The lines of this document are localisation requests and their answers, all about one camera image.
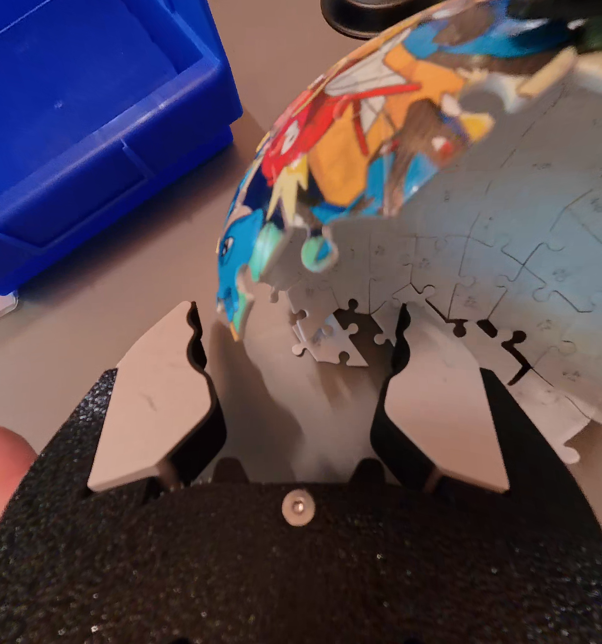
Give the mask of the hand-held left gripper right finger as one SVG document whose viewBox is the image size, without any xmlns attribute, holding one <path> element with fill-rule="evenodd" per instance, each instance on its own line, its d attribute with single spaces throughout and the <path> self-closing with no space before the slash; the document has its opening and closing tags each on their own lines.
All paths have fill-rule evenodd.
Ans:
<svg viewBox="0 0 602 644">
<path fill-rule="evenodd" d="M 382 411 L 402 438 L 439 474 L 494 493 L 510 483 L 481 368 L 432 308 L 405 304 L 408 324 L 395 349 L 405 366 L 393 367 Z"/>
</svg>

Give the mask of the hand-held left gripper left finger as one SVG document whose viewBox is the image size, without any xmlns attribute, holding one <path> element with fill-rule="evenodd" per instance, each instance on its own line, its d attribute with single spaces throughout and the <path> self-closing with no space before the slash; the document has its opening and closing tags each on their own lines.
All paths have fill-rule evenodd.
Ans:
<svg viewBox="0 0 602 644">
<path fill-rule="evenodd" d="M 227 438 L 206 365 L 196 302 L 181 302 L 133 344 L 117 365 L 91 492 L 142 480 L 173 491 L 198 478 Z"/>
</svg>

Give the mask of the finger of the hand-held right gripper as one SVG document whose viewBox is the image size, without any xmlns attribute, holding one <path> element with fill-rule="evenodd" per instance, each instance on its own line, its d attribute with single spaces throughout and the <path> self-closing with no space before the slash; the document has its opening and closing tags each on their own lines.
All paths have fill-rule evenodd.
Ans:
<svg viewBox="0 0 602 644">
<path fill-rule="evenodd" d="M 509 1 L 507 13 L 516 19 L 581 20 L 573 38 L 578 51 L 602 51 L 602 1 Z"/>
</svg>

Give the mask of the grey puzzle piece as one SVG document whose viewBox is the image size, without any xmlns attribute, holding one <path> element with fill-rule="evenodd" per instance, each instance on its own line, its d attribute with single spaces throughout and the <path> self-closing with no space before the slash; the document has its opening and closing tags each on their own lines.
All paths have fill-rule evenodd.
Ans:
<svg viewBox="0 0 602 644">
<path fill-rule="evenodd" d="M 339 365 L 342 355 L 345 355 L 345 365 L 348 367 L 364 368 L 369 366 L 351 339 L 351 336 L 360 330 L 356 323 L 350 323 L 344 328 L 336 316 L 331 314 L 314 335 L 305 339 L 300 329 L 300 322 L 301 319 L 292 326 L 297 342 L 291 350 L 297 358 L 308 353 L 317 363 Z"/>
</svg>

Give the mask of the colourful puzzle ball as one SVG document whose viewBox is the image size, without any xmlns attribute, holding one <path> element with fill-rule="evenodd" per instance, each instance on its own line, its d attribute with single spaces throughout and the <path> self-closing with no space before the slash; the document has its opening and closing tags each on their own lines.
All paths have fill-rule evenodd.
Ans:
<svg viewBox="0 0 602 644">
<path fill-rule="evenodd" d="M 581 20 L 443 1 L 309 83 L 259 143 L 216 245 L 216 309 L 286 293 L 309 339 L 355 301 L 392 338 L 428 305 L 565 463 L 602 421 L 602 51 Z"/>
</svg>

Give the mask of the dark glossy round object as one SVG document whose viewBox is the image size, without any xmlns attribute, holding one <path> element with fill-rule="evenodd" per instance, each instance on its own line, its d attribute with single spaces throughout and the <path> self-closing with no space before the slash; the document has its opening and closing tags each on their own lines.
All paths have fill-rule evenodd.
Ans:
<svg viewBox="0 0 602 644">
<path fill-rule="evenodd" d="M 368 40 L 437 1 L 320 1 L 325 21 L 339 34 Z"/>
</svg>

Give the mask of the blue plastic bin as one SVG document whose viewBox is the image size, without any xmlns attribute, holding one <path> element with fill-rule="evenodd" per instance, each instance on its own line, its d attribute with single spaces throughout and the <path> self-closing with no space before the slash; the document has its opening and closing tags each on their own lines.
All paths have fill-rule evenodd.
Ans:
<svg viewBox="0 0 602 644">
<path fill-rule="evenodd" d="M 233 140 L 207 1 L 0 1 L 0 294 Z"/>
</svg>

